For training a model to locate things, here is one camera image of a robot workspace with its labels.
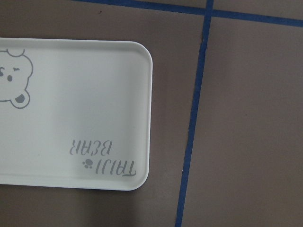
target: brown tile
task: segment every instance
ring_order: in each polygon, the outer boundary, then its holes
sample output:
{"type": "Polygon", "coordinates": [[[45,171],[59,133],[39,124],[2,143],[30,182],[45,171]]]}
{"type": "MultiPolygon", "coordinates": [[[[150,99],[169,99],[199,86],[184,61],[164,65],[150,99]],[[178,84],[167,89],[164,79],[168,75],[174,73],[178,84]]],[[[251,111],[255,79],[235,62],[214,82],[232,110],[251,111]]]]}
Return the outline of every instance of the brown tile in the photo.
{"type": "Polygon", "coordinates": [[[190,6],[190,7],[198,7],[198,8],[205,8],[206,6],[206,0],[141,0],[141,1],[180,5],[180,6],[190,6]]]}
{"type": "Polygon", "coordinates": [[[138,41],[154,64],[146,183],[132,192],[0,185],[1,226],[173,226],[203,17],[59,0],[2,0],[0,15],[2,37],[138,41]]]}
{"type": "Polygon", "coordinates": [[[302,37],[212,19],[183,226],[303,226],[302,37]]]}
{"type": "Polygon", "coordinates": [[[303,19],[302,0],[215,0],[214,9],[303,19]]]}

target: white tray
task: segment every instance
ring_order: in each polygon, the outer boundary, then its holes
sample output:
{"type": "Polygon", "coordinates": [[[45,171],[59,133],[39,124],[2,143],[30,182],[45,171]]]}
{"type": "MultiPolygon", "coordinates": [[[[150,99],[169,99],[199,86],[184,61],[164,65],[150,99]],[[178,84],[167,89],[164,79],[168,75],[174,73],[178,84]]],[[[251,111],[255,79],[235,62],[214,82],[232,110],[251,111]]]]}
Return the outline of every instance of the white tray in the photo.
{"type": "Polygon", "coordinates": [[[0,183],[140,187],[151,82],[136,42],[0,38],[0,183]]]}

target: bear ear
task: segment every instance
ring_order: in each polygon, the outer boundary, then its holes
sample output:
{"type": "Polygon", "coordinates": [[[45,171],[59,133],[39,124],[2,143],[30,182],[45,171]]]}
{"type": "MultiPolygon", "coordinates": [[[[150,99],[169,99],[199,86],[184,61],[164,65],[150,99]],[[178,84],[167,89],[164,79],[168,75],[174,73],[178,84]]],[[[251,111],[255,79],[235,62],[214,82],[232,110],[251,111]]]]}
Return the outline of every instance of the bear ear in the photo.
{"type": "Polygon", "coordinates": [[[18,97],[11,99],[11,103],[17,109],[22,109],[29,104],[30,96],[29,93],[25,90],[18,97]]]}
{"type": "Polygon", "coordinates": [[[18,48],[6,49],[6,52],[12,57],[20,57],[24,55],[25,49],[18,49],[18,48]]]}

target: bear drawing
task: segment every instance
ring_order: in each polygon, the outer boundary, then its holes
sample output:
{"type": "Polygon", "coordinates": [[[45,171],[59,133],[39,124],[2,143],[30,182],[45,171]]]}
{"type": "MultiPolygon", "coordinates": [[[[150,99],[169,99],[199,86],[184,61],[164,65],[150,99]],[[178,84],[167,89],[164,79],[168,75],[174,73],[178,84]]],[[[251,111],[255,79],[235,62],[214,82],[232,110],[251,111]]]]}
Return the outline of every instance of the bear drawing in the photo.
{"type": "Polygon", "coordinates": [[[27,86],[33,74],[33,64],[24,55],[0,50],[0,102],[10,101],[15,108],[22,109],[29,104],[27,86]]]}

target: blue grout line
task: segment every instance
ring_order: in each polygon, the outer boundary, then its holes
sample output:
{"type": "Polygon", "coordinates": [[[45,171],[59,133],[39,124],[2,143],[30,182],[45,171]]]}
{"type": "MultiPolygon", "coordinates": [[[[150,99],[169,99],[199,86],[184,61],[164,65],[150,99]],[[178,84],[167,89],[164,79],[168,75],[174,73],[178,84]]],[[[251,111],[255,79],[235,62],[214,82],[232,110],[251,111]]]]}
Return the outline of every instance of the blue grout line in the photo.
{"type": "Polygon", "coordinates": [[[198,66],[196,71],[196,81],[195,81],[193,102],[192,102],[191,113],[190,113],[188,139],[187,139],[187,146],[184,155],[184,164],[183,164],[183,171],[181,177],[175,227],[182,226],[183,211],[184,211],[188,176],[190,170],[190,161],[191,161],[191,155],[192,155],[193,144],[194,144],[196,120],[198,114],[202,78],[203,78],[204,65],[205,65],[205,55],[206,55],[207,42],[209,37],[209,29],[210,29],[210,23],[212,18],[213,5],[214,5],[214,0],[207,0],[205,17],[203,22],[203,30],[202,30],[203,41],[201,43],[200,51],[199,51],[198,66]]]}
{"type": "Polygon", "coordinates": [[[278,25],[303,27],[303,20],[289,19],[289,18],[282,18],[282,17],[263,16],[263,15],[257,15],[257,14],[249,14],[249,13],[237,13],[237,12],[230,12],[230,11],[223,11],[223,10],[216,10],[216,9],[213,10],[212,16],[230,18],[230,19],[238,19],[238,20],[257,21],[257,22],[278,24],[278,25]]]}
{"type": "Polygon", "coordinates": [[[134,1],[134,0],[75,0],[92,3],[101,3],[114,6],[126,6],[139,9],[155,9],[167,12],[187,13],[194,15],[204,15],[205,9],[189,6],[178,6],[156,2],[134,1]]]}

